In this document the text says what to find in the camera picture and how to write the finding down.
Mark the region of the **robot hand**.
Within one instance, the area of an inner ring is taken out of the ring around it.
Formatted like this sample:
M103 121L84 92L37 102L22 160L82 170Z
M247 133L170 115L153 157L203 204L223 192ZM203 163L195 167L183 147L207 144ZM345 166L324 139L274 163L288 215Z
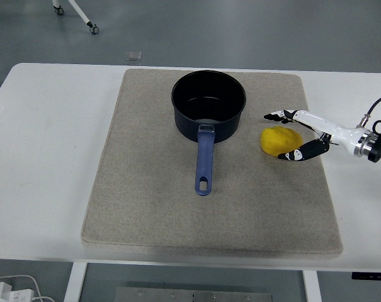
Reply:
M319 135L299 148L278 155L279 159L305 161L326 153L331 144L342 145L348 153L361 157L369 154L367 143L371 137L366 128L345 128L333 121L304 110L280 110L264 118L282 123L297 122Z

